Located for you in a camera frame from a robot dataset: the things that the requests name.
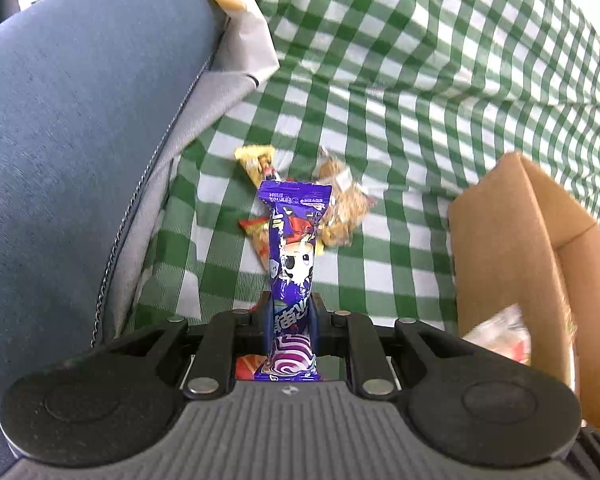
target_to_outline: snack package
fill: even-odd
[[[352,232],[375,201],[353,180],[349,166],[324,148],[320,152],[323,161],[318,167],[318,184],[329,184],[333,190],[318,235],[327,247],[349,245]]]
[[[269,357],[253,378],[256,381],[319,381],[309,336],[285,334],[275,338]]]
[[[269,278],[274,341],[258,368],[259,381],[317,381],[308,335],[308,297],[314,275],[315,226],[329,205],[331,186],[264,181],[258,196],[270,209]]]
[[[261,364],[266,361],[264,355],[243,355],[235,360],[235,378],[241,381],[253,381]]]
[[[280,180],[276,168],[273,167],[275,151],[273,146],[254,144],[236,148],[234,157],[240,162],[255,187],[260,187],[263,180]]]
[[[483,321],[463,339],[524,365],[530,362],[531,336],[517,305],[508,306]]]
[[[270,209],[269,278],[274,305],[306,303],[314,273],[315,227],[331,186],[265,180],[258,197]]]
[[[251,241],[251,246],[260,258],[260,263],[265,272],[269,270],[269,217],[263,216],[253,220],[238,220],[238,224]],[[324,254],[324,245],[321,240],[315,241],[315,255]]]

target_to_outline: green gingham fabric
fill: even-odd
[[[323,145],[378,204],[316,259],[328,308],[456,329],[446,212],[505,152],[542,165],[600,222],[600,38],[571,0],[256,0],[280,70],[183,150],[129,329],[208,322],[268,280],[239,219],[265,213],[233,159],[273,144],[308,180]]]

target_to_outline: blue fabric seat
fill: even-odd
[[[212,0],[42,0],[0,26],[0,398],[88,349],[124,211],[223,20]]]

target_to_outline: zipper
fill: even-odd
[[[140,180],[138,181],[138,184],[136,185],[136,189],[135,189],[133,195],[131,196],[131,200],[129,201],[129,204],[126,206],[125,213],[122,216],[122,221],[120,222],[120,226],[118,227],[118,232],[116,233],[116,238],[113,241],[113,245],[111,246],[111,250],[109,252],[109,259],[107,260],[107,265],[105,266],[105,269],[104,269],[102,281],[100,282],[100,290],[98,291],[98,299],[96,300],[96,310],[95,310],[95,316],[94,316],[94,320],[93,320],[93,332],[91,333],[91,348],[92,349],[95,348],[96,343],[98,341],[98,332],[100,331],[100,325],[101,325],[101,320],[102,320],[102,310],[104,307],[104,302],[106,300],[107,293],[109,292],[109,285],[111,283],[111,277],[113,275],[113,270],[116,266],[118,256],[120,255],[120,249],[122,248],[120,241],[123,239],[123,235],[126,232],[128,222],[134,216],[133,213],[135,212],[136,207],[138,205],[137,204],[138,197],[142,194],[142,190],[144,189],[146,181],[147,181],[150,173],[152,172],[152,169],[154,168],[155,161],[156,161],[158,155],[160,154],[160,152],[162,151],[164,143],[166,142],[167,138],[169,137],[169,133],[171,133],[171,129],[173,128],[173,125],[178,120],[178,117],[180,116],[180,113],[181,113],[182,109],[184,108],[185,103],[189,99],[189,96],[191,95],[191,92],[193,91],[194,86],[200,79],[200,76],[208,68],[209,63],[211,62],[212,56],[213,56],[213,54],[207,58],[205,63],[202,65],[200,72],[198,72],[196,77],[193,79],[193,83],[191,83],[191,85],[189,86],[189,90],[187,90],[187,93],[185,94],[184,99],[180,102],[178,111],[176,112],[173,119],[169,123],[169,126],[167,126],[165,133],[162,135],[162,138],[160,139],[160,142],[158,142],[158,145],[155,147],[154,154],[151,156],[151,158],[149,159],[149,163],[144,168],[144,171],[142,172],[142,176],[140,177]]]

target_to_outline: cardboard box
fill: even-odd
[[[517,303],[531,365],[569,386],[577,368],[583,417],[600,430],[596,221],[539,167],[509,153],[454,200],[449,223],[459,335]]]

